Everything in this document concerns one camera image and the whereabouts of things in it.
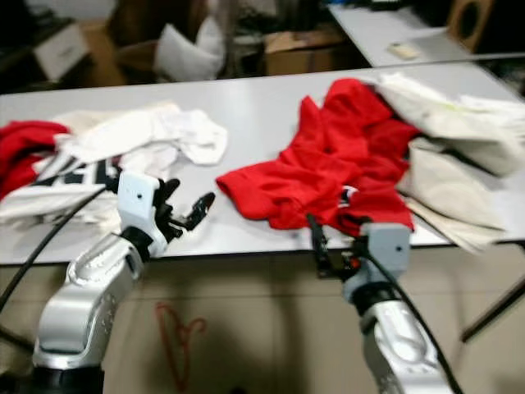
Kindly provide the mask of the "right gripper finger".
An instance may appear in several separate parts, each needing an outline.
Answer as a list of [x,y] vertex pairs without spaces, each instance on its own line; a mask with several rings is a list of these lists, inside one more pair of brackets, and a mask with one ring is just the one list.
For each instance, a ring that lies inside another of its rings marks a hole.
[[323,226],[319,224],[315,215],[308,214],[307,221],[317,275],[319,277],[334,277],[325,230],[323,230]]

